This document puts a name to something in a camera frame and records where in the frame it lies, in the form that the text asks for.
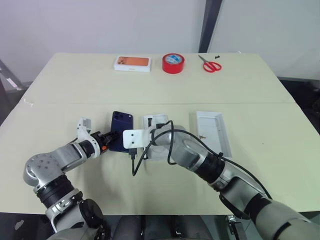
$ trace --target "red scissors handle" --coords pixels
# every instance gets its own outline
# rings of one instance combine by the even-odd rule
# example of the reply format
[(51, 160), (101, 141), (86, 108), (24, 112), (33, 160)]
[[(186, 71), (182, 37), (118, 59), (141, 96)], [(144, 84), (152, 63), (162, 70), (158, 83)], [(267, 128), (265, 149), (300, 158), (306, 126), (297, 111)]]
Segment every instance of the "red scissors handle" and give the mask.
[(214, 73), (215, 71), (220, 71), (222, 66), (217, 62), (207, 61), (203, 64), (203, 69), (208, 73)]

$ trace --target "red tape roll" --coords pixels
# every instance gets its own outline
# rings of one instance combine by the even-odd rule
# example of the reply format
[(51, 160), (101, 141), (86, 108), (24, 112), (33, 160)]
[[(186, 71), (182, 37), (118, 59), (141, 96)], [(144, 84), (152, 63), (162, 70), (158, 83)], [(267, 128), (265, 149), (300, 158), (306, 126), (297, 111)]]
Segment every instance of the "red tape roll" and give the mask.
[(178, 74), (184, 69), (185, 58), (177, 53), (169, 53), (162, 58), (162, 70), (168, 74)]

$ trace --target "scissors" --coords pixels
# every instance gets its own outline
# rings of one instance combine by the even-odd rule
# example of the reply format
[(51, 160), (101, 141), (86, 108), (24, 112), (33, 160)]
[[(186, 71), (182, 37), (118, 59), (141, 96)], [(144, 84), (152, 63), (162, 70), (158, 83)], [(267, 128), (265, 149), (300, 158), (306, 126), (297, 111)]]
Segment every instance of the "scissors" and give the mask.
[(203, 69), (208, 73), (214, 73), (215, 71), (220, 71), (222, 66), (214, 61), (205, 60), (202, 56), (198, 55), (203, 61)]

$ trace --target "blue phone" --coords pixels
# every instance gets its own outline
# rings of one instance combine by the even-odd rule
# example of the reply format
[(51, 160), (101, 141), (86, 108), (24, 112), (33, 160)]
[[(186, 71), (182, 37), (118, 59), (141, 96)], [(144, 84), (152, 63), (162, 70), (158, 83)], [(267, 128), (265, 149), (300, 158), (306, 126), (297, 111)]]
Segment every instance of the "blue phone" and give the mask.
[(112, 114), (111, 132), (119, 133), (119, 137), (108, 145), (109, 150), (128, 153), (129, 150), (124, 148), (123, 132), (124, 130), (132, 129), (134, 129), (134, 117), (129, 113), (114, 111)]

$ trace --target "white wall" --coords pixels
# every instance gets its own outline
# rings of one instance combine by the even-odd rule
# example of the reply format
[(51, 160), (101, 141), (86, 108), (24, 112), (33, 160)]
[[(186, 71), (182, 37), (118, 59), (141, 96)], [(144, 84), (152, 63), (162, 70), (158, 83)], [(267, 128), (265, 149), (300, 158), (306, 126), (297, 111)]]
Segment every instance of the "white wall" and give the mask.
[(209, 52), (237, 51), (279, 77), (320, 80), (320, 1), (224, 0)]
[(1, 0), (0, 59), (33, 81), (54, 53), (198, 52), (206, 1)]

